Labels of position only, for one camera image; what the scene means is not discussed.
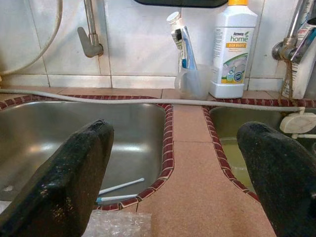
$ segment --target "yellow bottle cap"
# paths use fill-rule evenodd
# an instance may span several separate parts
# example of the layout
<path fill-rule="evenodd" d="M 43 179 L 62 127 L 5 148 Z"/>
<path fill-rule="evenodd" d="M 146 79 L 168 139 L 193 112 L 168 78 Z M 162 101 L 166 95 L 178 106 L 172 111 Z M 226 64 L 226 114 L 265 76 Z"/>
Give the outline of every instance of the yellow bottle cap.
<path fill-rule="evenodd" d="M 228 6 L 234 6 L 234 5 L 248 5 L 248 0 L 229 0 Z"/>

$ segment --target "red tile edging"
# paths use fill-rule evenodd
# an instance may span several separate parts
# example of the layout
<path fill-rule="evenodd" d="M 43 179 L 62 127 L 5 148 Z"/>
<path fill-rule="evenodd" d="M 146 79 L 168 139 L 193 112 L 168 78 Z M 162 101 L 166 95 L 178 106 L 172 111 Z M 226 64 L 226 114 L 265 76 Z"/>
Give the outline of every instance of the red tile edging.
<path fill-rule="evenodd" d="M 137 100 L 137 99 L 156 99 L 151 96 L 115 96 L 115 95 L 67 95 L 76 98 L 99 99 L 99 100 Z M 37 95 L 25 95 L 13 99 L 0 101 L 0 111 L 8 107 L 34 101 L 60 101 L 59 99 L 49 98 Z M 174 153 L 173 153 L 173 107 L 170 104 L 156 104 L 164 109 L 165 125 L 163 133 L 163 153 L 162 153 L 162 169 L 157 180 L 147 189 L 138 194 L 137 197 L 110 205 L 94 206 L 94 209 L 101 210 L 122 210 L 123 208 L 138 204 L 145 198 L 151 196 L 169 179 L 174 169 Z"/>
<path fill-rule="evenodd" d="M 217 102 L 226 102 L 226 103 L 235 103 L 235 104 L 247 104 L 247 105 L 262 105 L 262 106 L 278 106 L 278 101 L 276 99 L 216 99 Z M 292 107 L 293 104 L 288 100 L 281 100 L 281 104 L 284 107 Z M 316 101 L 313 100 L 298 100 L 297 101 L 298 107 L 307 107 L 307 108 L 315 108 Z M 216 129 L 214 127 L 212 118 L 209 114 L 210 110 L 214 109 L 215 107 L 210 106 L 202 106 L 202 111 L 205 117 L 205 121 L 208 127 L 208 131 L 210 133 L 214 149 L 216 152 L 216 156 L 218 158 L 219 164 L 221 166 L 222 171 L 224 172 L 225 176 L 241 191 L 245 194 L 250 195 L 255 200 L 259 201 L 258 196 L 250 191 L 246 186 L 240 182 L 232 173 L 232 169 L 228 163 L 227 157 L 224 153 L 222 144 L 220 139 L 217 135 Z"/>

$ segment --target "faucet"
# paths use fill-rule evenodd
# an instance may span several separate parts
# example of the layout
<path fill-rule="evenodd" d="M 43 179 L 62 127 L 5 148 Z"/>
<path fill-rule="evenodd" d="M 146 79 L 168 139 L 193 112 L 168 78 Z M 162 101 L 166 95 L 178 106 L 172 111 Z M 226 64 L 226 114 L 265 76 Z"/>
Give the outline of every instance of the faucet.
<path fill-rule="evenodd" d="M 295 9 L 294 17 L 292 19 L 290 29 L 283 42 L 279 42 L 272 49 L 272 56 L 276 60 L 287 60 L 292 63 L 299 64 L 306 53 L 307 49 L 316 37 L 316 27 L 311 27 L 302 39 L 298 47 L 296 47 L 297 32 L 300 29 L 301 18 L 304 14 L 305 7 L 309 3 L 309 0 L 299 0 Z M 311 10 L 308 14 L 307 23 L 310 25 L 316 25 L 316 1 L 312 1 Z"/>
<path fill-rule="evenodd" d="M 78 27 L 79 39 L 84 51 L 84 54 L 88 58 L 92 58 L 96 55 L 101 56 L 103 54 L 103 46 L 99 43 L 98 35 L 95 30 L 94 15 L 91 0 L 84 0 L 84 8 L 87 16 L 89 37 L 84 31 L 83 27 Z"/>

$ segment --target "sink basin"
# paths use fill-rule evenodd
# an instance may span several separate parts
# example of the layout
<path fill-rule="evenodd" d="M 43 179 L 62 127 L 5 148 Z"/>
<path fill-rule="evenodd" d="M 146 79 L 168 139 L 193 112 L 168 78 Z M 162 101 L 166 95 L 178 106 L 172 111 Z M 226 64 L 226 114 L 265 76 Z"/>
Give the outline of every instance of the sink basin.
<path fill-rule="evenodd" d="M 307 112 L 316 113 L 316 109 L 306 109 Z M 237 131 L 244 123 L 249 121 L 263 122 L 280 131 L 279 126 L 284 118 L 281 112 L 245 110 L 217 107 L 210 110 L 210 117 L 222 148 L 232 169 L 233 175 L 242 182 L 250 191 L 255 192 L 251 184 L 245 161 L 237 144 Z M 315 154 L 314 139 L 297 139 L 308 151 Z"/>
<path fill-rule="evenodd" d="M 36 101 L 10 106 L 0 111 L 0 200 L 12 201 L 73 132 L 97 119 L 115 130 L 101 189 L 145 179 L 101 197 L 139 194 L 161 174 L 165 118 L 162 107 L 149 104 Z"/>

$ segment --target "pink countertop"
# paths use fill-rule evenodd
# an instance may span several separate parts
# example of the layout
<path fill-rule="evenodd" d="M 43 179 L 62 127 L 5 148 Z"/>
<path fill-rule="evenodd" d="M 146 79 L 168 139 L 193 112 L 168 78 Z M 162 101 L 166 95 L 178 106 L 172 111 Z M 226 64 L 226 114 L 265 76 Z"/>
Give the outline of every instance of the pink countertop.
<path fill-rule="evenodd" d="M 173 89 L 11 88 L 179 98 Z M 16 96 L 0 94 L 0 100 Z M 273 99 L 277 92 L 246 91 L 244 97 Z M 221 170 L 201 106 L 173 107 L 174 171 L 152 196 L 124 210 L 151 213 L 154 237 L 274 237 L 260 203 L 238 189 Z"/>

